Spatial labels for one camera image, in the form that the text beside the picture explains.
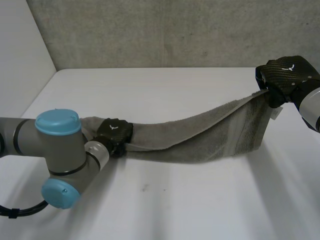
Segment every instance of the blue joint cap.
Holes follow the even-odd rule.
[[[49,178],[42,186],[44,200],[57,209],[69,209],[80,198],[80,193],[65,181]]]
[[[78,132],[81,122],[73,110],[54,109],[41,113],[35,120],[35,127],[44,134],[66,136]]]

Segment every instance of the cable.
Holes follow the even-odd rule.
[[[30,216],[40,212],[46,206],[48,206],[48,203],[46,201],[42,201],[38,205],[35,205],[27,209],[22,209],[22,210],[20,210],[19,208],[9,209],[0,205],[0,216],[9,217],[10,219],[16,219],[17,217]]]

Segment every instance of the white tabletop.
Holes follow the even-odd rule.
[[[70,69],[55,74],[23,117],[68,108],[160,123],[257,90],[254,68]],[[319,137],[287,103],[255,152],[203,164],[110,161],[73,209],[1,217],[0,239],[319,239]],[[2,158],[0,204],[38,204],[48,176],[44,159]]]

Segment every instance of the cloth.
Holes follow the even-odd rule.
[[[259,91],[186,119],[133,124],[127,157],[168,163],[200,163],[258,149],[272,109]],[[103,118],[83,118],[85,135],[94,137]]]

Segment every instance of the robotic hand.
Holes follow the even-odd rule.
[[[302,56],[270,60],[255,69],[260,89],[268,89],[266,100],[271,108],[292,102],[307,126],[319,132],[320,74]]]

